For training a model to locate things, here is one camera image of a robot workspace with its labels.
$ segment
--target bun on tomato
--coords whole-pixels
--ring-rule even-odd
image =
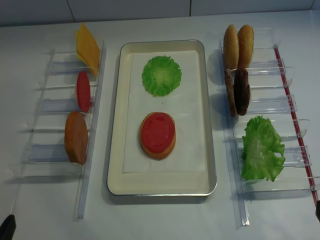
[[[139,139],[143,151],[148,156],[161,160],[175,147],[175,121],[167,113],[151,112],[140,125]]]

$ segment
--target white table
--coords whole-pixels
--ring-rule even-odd
[[[213,120],[217,187],[203,203],[115,204],[106,189],[110,112],[121,47],[128,42],[200,40],[205,47],[209,94],[217,91],[219,40],[229,24],[279,29],[280,55],[296,69],[290,91],[298,118],[310,119],[304,138],[314,176],[320,176],[318,139],[320,79],[320,11],[253,13],[93,22],[86,25],[107,47],[99,120],[95,139],[85,218],[73,221],[78,182],[23,184],[16,202],[14,239],[319,239],[320,226],[312,196],[255,200],[248,204],[250,226],[236,230],[221,119]],[[73,51],[78,23],[0,28],[0,221],[10,212],[16,192],[8,164],[21,161],[29,133],[27,113],[34,110],[39,92],[32,90],[44,77],[51,49]]]

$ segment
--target top bun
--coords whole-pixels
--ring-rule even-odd
[[[243,25],[238,32],[239,61],[237,68],[248,68],[254,52],[254,30],[250,25]]]
[[[236,69],[239,60],[239,42],[235,25],[226,29],[223,38],[223,56],[227,69]]]

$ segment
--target red stripe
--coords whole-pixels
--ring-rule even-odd
[[[278,47],[276,45],[274,46],[274,53],[275,53],[276,59],[278,60],[279,68],[284,67],[282,64],[282,61],[281,61]],[[289,90],[289,87],[287,87],[287,78],[286,78],[286,74],[284,73],[284,71],[281,71],[281,78],[282,78],[283,85],[286,86],[286,87],[284,87],[285,94],[288,96],[288,95],[290,95],[290,90]],[[297,115],[294,111],[291,112],[291,116],[292,116],[292,120],[297,120]],[[298,121],[293,121],[293,124],[294,124],[294,128],[295,128],[295,132],[296,132],[296,134],[298,134],[300,132],[300,127],[299,127]],[[305,144],[304,144],[303,138],[300,135],[297,138],[298,138],[299,146],[300,147],[304,146]],[[302,154],[302,157],[304,159],[304,163],[309,164],[309,160],[304,154]],[[306,175],[308,177],[313,176],[309,165],[305,166],[305,171],[306,171]],[[310,187],[315,186],[315,181],[313,178],[309,178],[309,184],[310,184]],[[313,196],[314,205],[316,205],[316,203],[318,201],[317,191],[311,190],[311,192],[312,192],[312,196]]]

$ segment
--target hamburger bun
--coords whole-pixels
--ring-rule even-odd
[[[223,38],[223,56],[227,69],[236,69],[239,60],[239,41],[235,25],[231,24],[226,29]]]
[[[238,69],[248,68],[254,52],[254,30],[250,25],[243,25],[238,32],[239,60]]]
[[[167,113],[149,113],[140,125],[139,140],[149,157],[157,160],[167,157],[176,144],[175,121]]]
[[[71,163],[85,164],[87,160],[88,130],[84,115],[69,113],[64,128],[64,148]]]

